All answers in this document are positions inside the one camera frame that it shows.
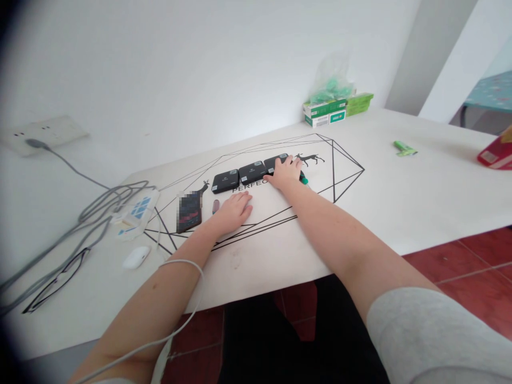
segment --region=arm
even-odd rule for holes
[[[293,206],[309,242],[343,282],[364,322],[374,300],[394,288],[440,291],[350,214],[303,185],[302,161],[292,159],[278,159],[274,176],[264,178]]]
[[[246,204],[251,198],[247,192],[232,195],[169,260],[186,259],[203,268],[217,239],[236,230],[247,220],[252,206],[246,207]],[[198,279],[198,270],[188,263],[173,263],[159,268],[121,309],[70,382],[79,380],[144,344],[170,335]],[[135,383],[150,383],[162,348],[163,345],[147,348],[90,382],[122,377]]]

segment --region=plastic bag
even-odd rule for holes
[[[348,50],[333,52],[322,60],[309,94],[311,104],[346,99],[352,95],[354,85],[347,80],[349,62]]]

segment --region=tiled floor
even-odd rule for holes
[[[404,259],[448,296],[512,340],[511,229],[466,237]],[[315,284],[276,291],[274,299],[301,340],[314,340]],[[174,338],[163,384],[217,382],[222,364],[223,317],[222,307],[198,312]]]

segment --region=wall outlet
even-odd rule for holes
[[[44,149],[32,148],[25,143],[26,139],[40,140],[48,144],[50,148],[54,148],[87,135],[88,133],[80,128],[71,117],[61,116],[3,130],[0,133],[0,141],[21,156],[30,156]]]

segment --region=black pants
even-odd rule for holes
[[[315,281],[315,341],[301,342],[264,294],[225,306],[219,384],[389,383],[350,294],[336,275]]]

